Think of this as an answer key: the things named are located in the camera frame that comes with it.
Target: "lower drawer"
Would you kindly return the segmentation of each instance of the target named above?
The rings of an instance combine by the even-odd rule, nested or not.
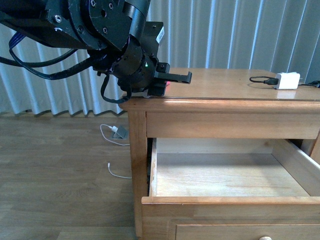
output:
[[[144,240],[317,239],[320,165],[289,141],[157,141]]]
[[[316,240],[319,224],[177,225],[176,240]]]

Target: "drawer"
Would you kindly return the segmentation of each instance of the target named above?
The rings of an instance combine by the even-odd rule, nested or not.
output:
[[[291,142],[153,140],[143,239],[311,240],[319,224],[320,165]]]
[[[319,224],[177,225],[176,240],[316,240]]]
[[[316,139],[319,133],[318,114],[275,113],[275,109],[268,114],[248,113],[247,107],[246,112],[235,112],[239,109],[227,113],[147,112],[146,134],[148,138]]]

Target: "wooden floor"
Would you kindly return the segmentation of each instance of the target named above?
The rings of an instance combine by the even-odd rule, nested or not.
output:
[[[0,240],[137,239],[132,181],[108,172],[130,177],[130,150],[100,124],[128,129],[125,116],[0,115]]]

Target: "black cord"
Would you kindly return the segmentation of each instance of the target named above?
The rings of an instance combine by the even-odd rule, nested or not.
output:
[[[104,78],[103,84],[100,89],[100,93],[101,93],[103,100],[105,100],[108,103],[112,103],[112,104],[123,104],[123,103],[127,102],[132,96],[132,90],[131,90],[131,86],[129,84],[127,87],[124,88],[124,91],[126,92],[126,96],[124,96],[123,98],[115,100],[115,99],[110,99],[110,98],[105,97],[105,91],[106,91],[106,88],[107,88],[107,85],[108,85],[109,79],[110,79],[109,73],[106,73],[105,75],[106,76]]]
[[[43,78],[43,79],[48,79],[48,80],[59,80],[59,79],[65,79],[68,77],[71,77],[75,74],[78,74],[80,72],[82,72],[83,70],[93,66],[96,62],[99,62],[101,60],[103,60],[105,58],[104,56],[91,56],[89,58],[87,58],[86,60],[74,65],[73,67],[60,71],[60,72],[56,72],[56,73],[52,73],[52,74],[45,74],[42,72],[39,72],[31,67],[29,67],[28,65],[26,65],[25,62],[23,62],[22,60],[20,60],[16,54],[13,51],[13,48],[20,43],[23,39],[25,38],[24,35],[22,35],[21,33],[15,33],[13,35],[13,37],[11,38],[11,40],[9,41],[9,53],[11,54],[11,56],[13,57],[13,59],[15,61],[17,61],[22,67],[24,67],[25,69],[27,69],[29,72],[33,73],[34,75]]]
[[[267,80],[257,81],[257,80],[253,80],[253,79],[267,79]],[[252,76],[249,78],[249,80],[253,83],[268,84],[268,85],[277,85],[279,82],[278,78],[269,77],[269,76]]]
[[[312,81],[309,83],[301,83],[299,86],[309,86],[309,87],[315,87],[315,88],[320,88],[320,81]]]
[[[52,59],[52,60],[48,60],[48,61],[43,61],[43,62],[24,62],[27,66],[29,66],[30,68],[43,68],[43,67],[47,67],[47,66],[51,66],[54,64],[57,64],[65,59],[67,59],[68,57],[70,57],[72,54],[74,54],[78,49],[71,49],[69,51],[67,51],[66,53],[64,53],[63,55]],[[15,67],[23,67],[22,65],[20,65],[18,62],[11,60],[11,59],[7,59],[5,57],[0,56],[0,63],[2,64],[6,64],[6,65],[11,65],[11,66],[15,66]]]

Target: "white curtain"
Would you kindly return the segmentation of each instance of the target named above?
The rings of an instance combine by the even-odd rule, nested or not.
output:
[[[171,67],[298,72],[309,83],[320,78],[319,13],[319,0],[151,0],[148,20],[164,22],[158,57]],[[14,31],[3,25],[0,31],[0,55],[10,58],[8,42]],[[27,62],[49,60],[65,51],[30,39],[15,48]],[[58,72],[85,58],[86,51],[79,50],[63,63],[41,70]],[[102,100],[102,81],[92,69],[49,81],[0,64],[0,113],[119,113],[116,104]],[[122,94],[116,82],[110,81],[105,94],[109,98]]]

